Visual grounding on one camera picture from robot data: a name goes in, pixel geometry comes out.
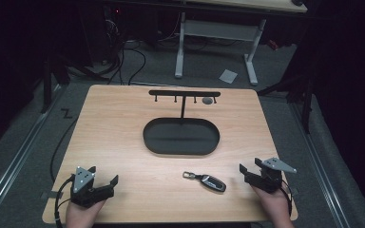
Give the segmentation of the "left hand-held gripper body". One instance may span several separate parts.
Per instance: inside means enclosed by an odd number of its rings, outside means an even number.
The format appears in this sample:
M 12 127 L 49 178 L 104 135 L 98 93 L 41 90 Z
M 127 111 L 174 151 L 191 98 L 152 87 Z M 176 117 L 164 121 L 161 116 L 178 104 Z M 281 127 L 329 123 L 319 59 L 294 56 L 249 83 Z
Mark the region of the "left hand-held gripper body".
M 92 174 L 87 170 L 81 166 L 76 168 L 74 181 L 70 189 L 71 201 L 85 208 L 114 196 L 114 188 L 111 189 L 109 184 L 95 188 L 93 184 L 96 173 Z

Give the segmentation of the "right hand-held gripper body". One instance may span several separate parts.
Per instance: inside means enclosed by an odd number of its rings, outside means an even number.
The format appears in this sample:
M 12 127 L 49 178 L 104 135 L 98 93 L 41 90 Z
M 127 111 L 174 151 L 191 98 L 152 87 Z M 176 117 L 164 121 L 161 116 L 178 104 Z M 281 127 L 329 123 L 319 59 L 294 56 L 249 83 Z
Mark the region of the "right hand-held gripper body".
M 248 171 L 248 174 L 244 176 L 244 181 L 269 194 L 275 193 L 280 189 L 283 182 L 283 172 L 297 173 L 296 168 L 278 158 L 264 160 L 262 164 L 259 175 Z

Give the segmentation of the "person's left hand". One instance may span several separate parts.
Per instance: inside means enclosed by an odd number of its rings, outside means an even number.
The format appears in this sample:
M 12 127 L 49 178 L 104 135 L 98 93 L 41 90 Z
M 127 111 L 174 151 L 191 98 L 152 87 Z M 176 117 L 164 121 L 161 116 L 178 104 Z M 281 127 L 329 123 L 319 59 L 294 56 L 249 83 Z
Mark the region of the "person's left hand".
M 105 201 L 99 201 L 89 208 L 70 202 L 67 206 L 67 228 L 92 228 L 99 212 L 105 205 Z

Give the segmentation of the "person's right hand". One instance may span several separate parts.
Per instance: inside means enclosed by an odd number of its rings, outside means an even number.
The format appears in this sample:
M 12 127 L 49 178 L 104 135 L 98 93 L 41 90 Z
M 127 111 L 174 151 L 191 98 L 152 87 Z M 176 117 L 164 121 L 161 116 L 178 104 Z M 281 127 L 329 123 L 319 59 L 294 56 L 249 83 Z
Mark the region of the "person's right hand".
M 288 200 L 281 190 L 269 194 L 255 186 L 252 189 L 260 197 L 261 205 L 275 228 L 295 228 L 290 220 Z

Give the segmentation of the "grey tape strip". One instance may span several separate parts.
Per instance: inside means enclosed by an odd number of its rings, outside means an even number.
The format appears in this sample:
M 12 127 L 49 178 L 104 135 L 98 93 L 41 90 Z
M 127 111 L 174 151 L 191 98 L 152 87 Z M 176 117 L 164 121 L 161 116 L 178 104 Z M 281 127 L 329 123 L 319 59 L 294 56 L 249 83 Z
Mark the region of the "grey tape strip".
M 57 194 L 58 194 L 58 192 L 55 192 L 55 191 L 42 192 L 42 194 L 40 195 L 40 199 L 42 199 L 42 200 L 56 199 L 56 197 L 58 196 Z M 59 199 L 60 199 L 64 193 L 60 192 L 59 194 L 60 194 L 59 195 L 60 196 Z

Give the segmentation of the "black car key fob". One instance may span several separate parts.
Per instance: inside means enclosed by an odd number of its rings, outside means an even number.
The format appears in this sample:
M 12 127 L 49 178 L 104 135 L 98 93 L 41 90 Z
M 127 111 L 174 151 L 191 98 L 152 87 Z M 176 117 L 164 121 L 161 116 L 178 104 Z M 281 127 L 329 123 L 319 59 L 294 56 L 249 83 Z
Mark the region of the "black car key fob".
M 183 172 L 182 176 L 186 179 L 197 180 L 203 186 L 205 186 L 211 190 L 214 190 L 216 192 L 223 193 L 226 190 L 226 184 L 211 175 L 207 175 L 207 174 L 197 175 L 192 172 Z

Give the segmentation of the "black key rack with tray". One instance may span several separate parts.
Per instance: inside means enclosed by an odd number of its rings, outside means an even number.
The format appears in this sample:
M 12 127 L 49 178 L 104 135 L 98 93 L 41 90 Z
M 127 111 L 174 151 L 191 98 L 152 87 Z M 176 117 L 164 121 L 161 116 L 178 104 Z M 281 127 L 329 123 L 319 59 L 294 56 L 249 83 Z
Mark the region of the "black key rack with tray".
M 209 99 L 215 104 L 218 91 L 181 91 L 152 89 L 148 94 L 158 101 L 159 96 L 182 98 L 181 115 L 176 118 L 161 117 L 148 122 L 143 130 L 145 146 L 158 155 L 205 156 L 212 153 L 220 142 L 220 131 L 210 121 L 201 118 L 186 118 L 185 105 L 188 97 Z

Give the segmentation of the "black metal stand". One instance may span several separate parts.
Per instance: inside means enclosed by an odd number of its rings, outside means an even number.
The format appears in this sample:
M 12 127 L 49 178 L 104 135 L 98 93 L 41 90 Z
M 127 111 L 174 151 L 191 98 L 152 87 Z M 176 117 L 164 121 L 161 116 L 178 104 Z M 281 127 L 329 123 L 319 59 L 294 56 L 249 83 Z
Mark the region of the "black metal stand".
M 298 75 L 290 79 L 266 87 L 257 92 L 259 96 L 265 96 L 273 91 L 287 90 L 286 100 L 288 103 L 302 101 L 300 122 L 303 130 L 309 134 L 309 118 L 311 113 L 311 102 L 314 89 L 314 78 L 312 76 Z
M 44 62 L 42 113 L 48 111 L 53 101 L 51 77 L 54 77 L 60 86 L 67 86 L 69 84 L 70 77 L 67 73 L 67 58 L 64 55 L 51 53 Z

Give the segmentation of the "grey sheet on floor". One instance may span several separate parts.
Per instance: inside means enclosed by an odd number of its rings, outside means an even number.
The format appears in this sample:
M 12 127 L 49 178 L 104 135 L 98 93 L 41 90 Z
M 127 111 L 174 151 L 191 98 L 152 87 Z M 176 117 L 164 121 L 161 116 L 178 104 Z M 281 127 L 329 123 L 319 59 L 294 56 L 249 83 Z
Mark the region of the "grey sheet on floor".
M 237 78 L 238 74 L 236 72 L 233 72 L 231 70 L 226 69 L 220 76 L 220 80 L 232 84 L 235 79 Z

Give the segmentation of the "white-framed desk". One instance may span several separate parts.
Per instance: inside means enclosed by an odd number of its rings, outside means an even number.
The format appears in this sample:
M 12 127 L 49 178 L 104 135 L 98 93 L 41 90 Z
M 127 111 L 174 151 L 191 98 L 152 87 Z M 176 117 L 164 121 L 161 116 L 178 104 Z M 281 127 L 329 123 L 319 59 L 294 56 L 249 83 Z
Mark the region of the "white-framed desk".
M 257 12 L 283 12 L 306 13 L 307 7 L 304 0 L 182 0 L 182 4 L 205 4 L 222 7 L 226 10 L 232 7 L 237 10 L 255 10 Z M 184 38 L 196 36 L 205 38 L 217 38 L 234 41 L 250 42 L 251 47 L 243 55 L 243 61 L 247 69 L 249 82 L 252 86 L 258 84 L 257 75 L 253 65 L 253 58 L 259 45 L 266 24 L 266 17 L 261 16 L 254 25 L 244 23 L 215 22 L 209 19 L 186 19 L 185 12 L 180 14 L 179 49 L 177 52 L 175 77 L 183 76 Z

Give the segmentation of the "dark computer tower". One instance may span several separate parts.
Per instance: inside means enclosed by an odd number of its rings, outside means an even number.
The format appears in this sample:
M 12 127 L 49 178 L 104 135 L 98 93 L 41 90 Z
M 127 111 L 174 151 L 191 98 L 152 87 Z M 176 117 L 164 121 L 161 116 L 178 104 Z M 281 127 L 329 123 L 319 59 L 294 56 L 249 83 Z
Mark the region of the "dark computer tower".
M 122 40 L 124 34 L 123 15 L 118 7 L 104 6 L 106 36 L 109 45 L 114 48 Z

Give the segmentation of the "metal floor rail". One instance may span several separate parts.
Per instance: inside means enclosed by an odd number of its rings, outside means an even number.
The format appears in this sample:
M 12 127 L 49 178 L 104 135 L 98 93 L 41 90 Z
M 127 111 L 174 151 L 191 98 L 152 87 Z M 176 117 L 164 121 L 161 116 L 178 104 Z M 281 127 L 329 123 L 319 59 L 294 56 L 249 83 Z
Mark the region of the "metal floor rail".
M 310 157 L 312 167 L 315 172 L 319 187 L 331 212 L 331 215 L 335 221 L 336 228 L 350 228 L 350 223 L 342 209 L 339 202 L 336 190 L 332 185 L 327 172 L 321 162 L 318 155 L 317 148 L 313 142 L 310 133 L 307 133 L 305 127 L 302 125 L 301 114 L 296 104 L 289 104 L 292 115 L 295 118 L 297 126 L 301 132 L 302 138 L 306 143 L 307 152 Z
M 45 107 L 44 89 L 39 85 L 35 98 L 14 118 L 0 139 L 0 205 L 29 157 L 49 112 L 66 89 L 66 85 L 56 85 L 51 90 L 52 101 Z

